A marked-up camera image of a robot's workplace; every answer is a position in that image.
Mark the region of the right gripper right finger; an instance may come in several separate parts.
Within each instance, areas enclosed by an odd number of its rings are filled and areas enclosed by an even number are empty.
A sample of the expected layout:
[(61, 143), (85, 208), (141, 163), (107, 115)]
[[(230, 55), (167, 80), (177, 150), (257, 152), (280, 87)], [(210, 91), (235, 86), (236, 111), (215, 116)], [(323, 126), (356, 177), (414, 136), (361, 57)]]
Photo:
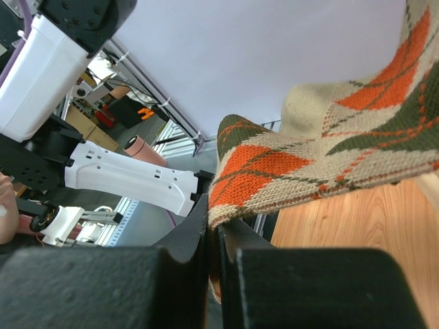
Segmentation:
[(279, 249), (240, 220), (218, 234), (227, 328), (426, 326), (402, 269), (380, 249)]

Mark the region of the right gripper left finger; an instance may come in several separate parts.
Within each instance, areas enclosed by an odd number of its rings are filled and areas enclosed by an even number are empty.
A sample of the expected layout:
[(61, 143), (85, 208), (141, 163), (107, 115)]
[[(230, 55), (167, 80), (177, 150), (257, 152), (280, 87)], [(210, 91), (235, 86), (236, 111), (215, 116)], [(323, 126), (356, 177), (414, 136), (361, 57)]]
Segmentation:
[(149, 247), (33, 247), (1, 267), (2, 328), (203, 328), (206, 207)]

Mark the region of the orange brown argyle sock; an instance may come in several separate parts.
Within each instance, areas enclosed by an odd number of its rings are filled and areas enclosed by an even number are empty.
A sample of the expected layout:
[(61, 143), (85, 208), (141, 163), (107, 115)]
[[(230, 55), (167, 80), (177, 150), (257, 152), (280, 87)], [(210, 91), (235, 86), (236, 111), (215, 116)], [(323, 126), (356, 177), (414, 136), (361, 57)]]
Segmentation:
[(438, 169), (438, 2), (407, 1), (402, 23), (380, 72), (294, 86), (278, 132), (222, 119), (210, 229)]

